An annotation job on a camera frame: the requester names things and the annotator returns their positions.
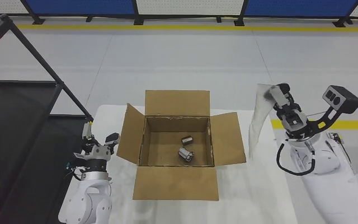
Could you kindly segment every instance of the blue wall panel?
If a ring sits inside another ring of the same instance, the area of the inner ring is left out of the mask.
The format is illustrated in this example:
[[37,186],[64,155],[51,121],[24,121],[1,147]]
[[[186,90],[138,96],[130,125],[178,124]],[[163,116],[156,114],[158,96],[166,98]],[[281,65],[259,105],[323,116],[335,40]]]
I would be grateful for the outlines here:
[[131,0],[27,0],[35,13],[134,14]]
[[356,0],[249,0],[246,16],[345,16]]

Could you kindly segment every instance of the box flap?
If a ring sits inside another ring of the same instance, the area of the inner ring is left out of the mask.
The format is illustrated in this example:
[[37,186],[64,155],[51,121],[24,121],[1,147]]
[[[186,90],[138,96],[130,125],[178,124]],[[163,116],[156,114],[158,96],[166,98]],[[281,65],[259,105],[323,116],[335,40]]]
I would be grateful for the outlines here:
[[146,90],[145,114],[210,116],[210,92],[202,90]]
[[143,127],[144,115],[130,104],[127,104],[117,156],[138,164]]
[[210,123],[215,166],[246,162],[237,113],[212,116]]
[[139,166],[134,200],[219,200],[214,167]]

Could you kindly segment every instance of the yellow floor line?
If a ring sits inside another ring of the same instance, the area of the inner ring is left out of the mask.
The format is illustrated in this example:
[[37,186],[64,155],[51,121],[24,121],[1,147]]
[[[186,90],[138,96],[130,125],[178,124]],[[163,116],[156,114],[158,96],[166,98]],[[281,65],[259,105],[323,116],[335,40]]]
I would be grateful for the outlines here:
[[[274,129],[284,128],[280,120],[271,120],[271,124]],[[358,120],[338,120],[330,127],[330,129],[358,130]]]
[[285,32],[358,32],[358,27],[276,27],[227,25],[17,25],[32,30],[215,30],[215,31],[285,31]]

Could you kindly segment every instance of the metal cylinder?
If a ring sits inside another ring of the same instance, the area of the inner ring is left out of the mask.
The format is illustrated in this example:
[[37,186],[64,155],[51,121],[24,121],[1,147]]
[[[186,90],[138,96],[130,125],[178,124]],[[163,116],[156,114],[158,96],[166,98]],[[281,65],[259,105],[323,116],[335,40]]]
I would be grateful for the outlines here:
[[107,172],[84,172],[81,175],[81,180],[108,180]]
[[185,138],[182,138],[181,143],[183,144],[183,146],[186,146],[187,144],[192,144],[193,143],[192,137],[187,136]]
[[187,162],[190,162],[192,160],[192,158],[194,157],[194,153],[193,152],[189,152],[188,150],[186,150],[184,147],[181,147],[179,149],[178,154],[183,157]]

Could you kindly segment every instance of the black cable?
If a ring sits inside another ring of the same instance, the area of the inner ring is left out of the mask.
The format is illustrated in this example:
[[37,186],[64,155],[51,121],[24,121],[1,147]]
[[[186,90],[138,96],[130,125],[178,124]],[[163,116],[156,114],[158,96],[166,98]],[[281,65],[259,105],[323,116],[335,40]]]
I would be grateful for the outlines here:
[[311,163],[311,168],[309,170],[307,170],[305,172],[293,172],[291,170],[288,170],[288,169],[282,167],[280,164],[280,157],[281,157],[281,151],[284,149],[284,146],[285,146],[285,144],[282,143],[278,152],[277,152],[277,156],[276,156],[276,163],[280,169],[282,169],[285,172],[288,172],[289,174],[295,175],[295,176],[304,176],[304,175],[307,175],[307,174],[310,174],[311,172],[313,172],[313,170],[315,168],[315,153],[314,153],[314,151],[311,152],[312,153],[312,163]]
[[77,176],[77,174],[75,174],[74,172],[73,172],[73,176],[74,176],[74,178],[76,178],[77,180],[81,181],[81,178],[79,178],[79,177]]
[[349,163],[352,163],[352,162],[351,162],[351,158],[349,157],[349,155],[348,155],[348,153],[347,153],[345,147],[343,146],[342,142],[340,142],[340,145],[342,146],[344,152],[346,153],[346,156],[347,156],[347,158],[348,158],[348,160],[349,160]]
[[333,134],[333,140],[335,140],[336,142],[338,142],[338,143],[342,146],[342,148],[343,148],[343,150],[344,150],[344,152],[345,152],[345,154],[346,154],[346,156],[347,156],[347,158],[348,158],[348,160],[349,160],[349,163],[352,163],[352,162],[351,162],[351,158],[349,157],[349,155],[348,155],[348,153],[347,153],[345,147],[344,147],[343,144],[342,144],[342,139],[341,139],[341,137],[340,137],[338,134]]

